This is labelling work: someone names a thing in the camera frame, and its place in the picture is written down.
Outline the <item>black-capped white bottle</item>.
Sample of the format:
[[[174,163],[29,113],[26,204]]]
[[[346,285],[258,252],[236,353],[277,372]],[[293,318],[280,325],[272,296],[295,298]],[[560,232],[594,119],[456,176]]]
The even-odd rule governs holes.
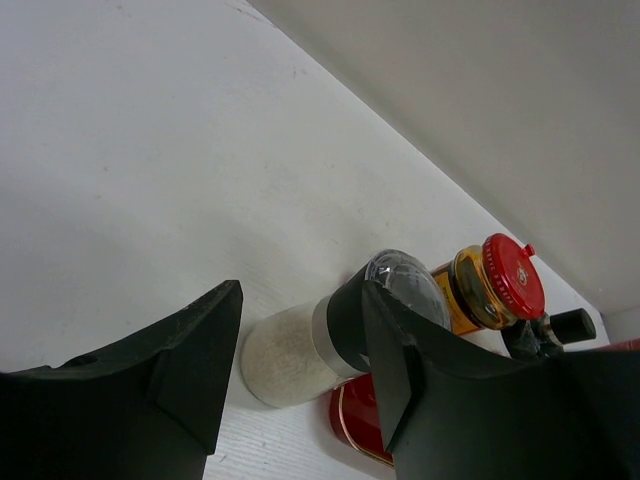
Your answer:
[[[592,317],[579,308],[518,320],[502,330],[501,336],[511,358],[530,362],[562,354],[566,345],[594,340],[597,333]]]

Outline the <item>silver-capped glass shaker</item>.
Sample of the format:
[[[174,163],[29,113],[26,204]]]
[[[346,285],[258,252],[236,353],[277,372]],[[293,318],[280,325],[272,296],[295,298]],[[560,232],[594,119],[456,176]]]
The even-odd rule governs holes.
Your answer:
[[[450,331],[445,297],[422,262],[386,249],[333,293],[258,322],[241,348],[248,390],[276,408],[300,405],[370,372],[362,288],[374,281],[410,310]]]

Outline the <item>red-capped sauce jar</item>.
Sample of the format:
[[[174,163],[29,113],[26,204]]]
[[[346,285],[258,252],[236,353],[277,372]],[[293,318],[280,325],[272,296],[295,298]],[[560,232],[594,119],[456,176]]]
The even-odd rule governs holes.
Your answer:
[[[495,233],[432,270],[449,309],[453,333],[503,330],[519,320],[541,318],[546,298],[532,262],[535,255],[532,245],[522,246]]]

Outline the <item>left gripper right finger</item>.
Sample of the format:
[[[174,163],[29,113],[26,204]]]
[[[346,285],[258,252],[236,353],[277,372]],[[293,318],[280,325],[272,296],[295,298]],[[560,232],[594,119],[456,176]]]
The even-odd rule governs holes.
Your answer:
[[[478,347],[381,285],[362,294],[385,449],[400,479],[635,479],[639,355],[533,363]]]

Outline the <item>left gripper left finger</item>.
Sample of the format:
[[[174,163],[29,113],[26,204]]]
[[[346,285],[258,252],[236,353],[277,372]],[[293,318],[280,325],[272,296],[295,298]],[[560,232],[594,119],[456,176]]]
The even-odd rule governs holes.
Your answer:
[[[188,306],[59,367],[1,377],[5,479],[200,479],[215,452],[243,292]]]

